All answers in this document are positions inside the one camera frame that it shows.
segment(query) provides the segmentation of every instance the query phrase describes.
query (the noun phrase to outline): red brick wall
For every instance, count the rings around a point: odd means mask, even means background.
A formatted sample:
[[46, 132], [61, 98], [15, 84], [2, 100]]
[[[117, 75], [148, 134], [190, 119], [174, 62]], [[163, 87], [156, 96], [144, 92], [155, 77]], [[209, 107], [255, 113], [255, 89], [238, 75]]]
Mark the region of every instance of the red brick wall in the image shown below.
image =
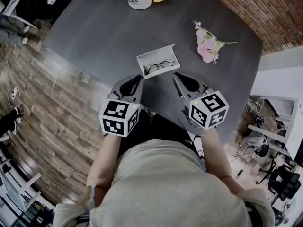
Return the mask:
[[263, 41], [263, 54], [303, 45], [303, 0], [220, 0]]

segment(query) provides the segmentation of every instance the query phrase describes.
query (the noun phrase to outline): wooden floor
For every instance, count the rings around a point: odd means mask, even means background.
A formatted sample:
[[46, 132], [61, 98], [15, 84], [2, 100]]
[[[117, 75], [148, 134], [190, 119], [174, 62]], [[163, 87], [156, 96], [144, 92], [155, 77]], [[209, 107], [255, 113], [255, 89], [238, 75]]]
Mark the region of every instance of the wooden floor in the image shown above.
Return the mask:
[[[20, 89], [24, 109], [24, 120], [18, 126], [17, 135], [11, 136], [8, 150], [28, 177], [42, 174], [35, 188], [55, 205], [75, 202], [84, 190], [90, 166], [103, 140], [98, 112], [110, 87], [42, 48], [49, 29], [48, 23], [43, 23], [40, 30], [31, 29], [26, 46], [2, 44], [0, 56], [7, 51], [11, 87]], [[6, 60], [0, 70], [1, 117], [11, 110]], [[254, 116], [243, 113], [231, 141], [225, 146], [231, 161], [237, 142]], [[261, 177], [258, 169], [264, 159], [259, 163], [258, 159], [248, 162], [243, 166], [241, 160], [233, 161], [232, 168], [235, 174], [241, 167], [245, 168], [245, 174], [238, 181], [251, 187]]]

